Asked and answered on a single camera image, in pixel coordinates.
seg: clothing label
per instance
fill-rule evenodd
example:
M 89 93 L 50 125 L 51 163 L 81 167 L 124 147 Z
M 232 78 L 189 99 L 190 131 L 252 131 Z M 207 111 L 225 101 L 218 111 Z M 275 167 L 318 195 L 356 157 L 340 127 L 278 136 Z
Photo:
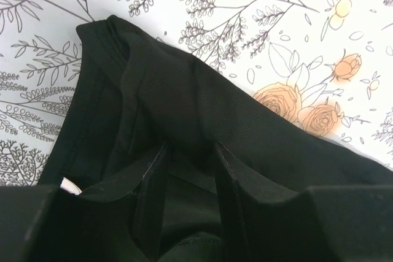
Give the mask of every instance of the clothing label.
M 79 195 L 82 193 L 82 190 L 76 186 L 73 182 L 69 181 L 67 178 L 63 177 L 63 181 L 61 182 L 60 188 L 73 195 Z

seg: folded black cloth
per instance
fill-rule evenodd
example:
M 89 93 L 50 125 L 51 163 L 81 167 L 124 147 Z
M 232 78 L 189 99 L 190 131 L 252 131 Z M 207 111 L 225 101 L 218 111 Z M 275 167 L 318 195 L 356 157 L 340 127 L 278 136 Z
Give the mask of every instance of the folded black cloth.
M 213 256 L 221 255 L 224 205 L 219 206 L 215 177 L 224 173 L 217 166 L 225 157 L 217 144 L 249 169 L 247 175 L 251 171 L 269 181 L 271 189 L 260 187 L 261 195 L 267 190 L 266 202 L 283 201 L 315 186 L 393 184 L 393 172 L 382 165 L 303 132 L 198 58 L 125 20 L 111 16 L 81 25 L 77 32 L 83 46 L 80 78 L 39 185 L 59 185 L 66 177 L 82 194 L 111 195 L 100 183 L 167 141 L 169 178 L 155 258 L 181 252 L 176 250 L 182 249 L 179 244 L 194 245 L 184 242 L 190 237 L 199 241 L 193 252 L 209 241 L 219 247 L 212 248 Z M 220 183 L 222 196 L 226 180 Z M 258 182 L 252 183 L 258 190 Z M 237 210 L 233 207 L 233 216 Z M 253 249 L 245 251 L 244 261 L 258 256 Z

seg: floral tablecloth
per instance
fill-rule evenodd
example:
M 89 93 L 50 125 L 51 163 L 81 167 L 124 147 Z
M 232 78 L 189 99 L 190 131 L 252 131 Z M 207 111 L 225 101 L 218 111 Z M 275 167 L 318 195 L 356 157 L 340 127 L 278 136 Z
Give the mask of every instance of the floral tablecloth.
M 0 0 L 0 185 L 37 183 L 78 80 L 75 27 L 112 14 L 199 57 L 306 132 L 390 167 L 392 6 L 393 0 Z

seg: orange rose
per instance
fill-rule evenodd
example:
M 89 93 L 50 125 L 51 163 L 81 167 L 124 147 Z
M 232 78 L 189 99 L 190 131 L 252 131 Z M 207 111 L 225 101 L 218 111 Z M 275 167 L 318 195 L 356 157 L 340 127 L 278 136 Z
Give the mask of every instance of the orange rose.
M 362 65 L 362 58 L 357 53 L 344 57 L 334 68 L 333 76 L 338 79 L 348 80 L 353 77 Z
M 262 88 L 256 92 L 254 99 L 290 122 L 297 119 L 297 113 L 302 108 L 298 88 L 293 89 L 281 83 Z
M 326 104 L 305 107 L 299 111 L 298 120 L 304 131 L 315 136 L 325 136 L 338 121 L 337 109 Z

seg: black garment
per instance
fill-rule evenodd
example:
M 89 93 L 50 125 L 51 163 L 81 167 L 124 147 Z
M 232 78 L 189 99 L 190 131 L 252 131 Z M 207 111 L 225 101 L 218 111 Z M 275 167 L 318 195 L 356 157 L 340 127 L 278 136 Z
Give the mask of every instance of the black garment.
M 296 199 L 311 186 L 393 184 L 393 173 L 378 163 L 304 133 L 198 58 L 124 20 L 112 16 L 79 26 L 77 32 L 83 45 L 80 78 L 39 184 L 59 185 L 66 177 L 82 195 L 112 198 L 114 192 L 100 189 L 100 183 L 115 177 L 112 187 L 118 189 L 122 177 L 117 175 L 168 141 L 158 256 L 176 252 L 179 258 L 180 245 L 193 245 L 197 252 L 201 244 L 209 244 L 212 261 L 221 261 L 224 235 L 226 245 L 241 253 L 236 259 L 301 261 L 301 251 L 287 260 L 290 253 L 269 250 L 269 239 L 259 246 L 256 239 L 261 237 L 253 227 L 273 229 L 247 220 L 268 222 L 255 217 L 257 211 L 264 212 L 264 204 Z M 272 213 L 265 217 L 274 220 Z M 228 229 L 232 226 L 236 235 Z M 322 237 L 310 238 L 313 235 L 305 239 L 324 243 Z M 278 242 L 271 246 L 278 247 Z M 256 253 L 259 247 L 270 253 Z M 230 256 L 231 249 L 225 251 L 227 259 L 240 261 Z M 325 256 L 313 261 L 339 261 L 329 258 L 333 254 L 328 248 L 321 253 Z M 165 260 L 165 255 L 162 261 L 185 261 Z

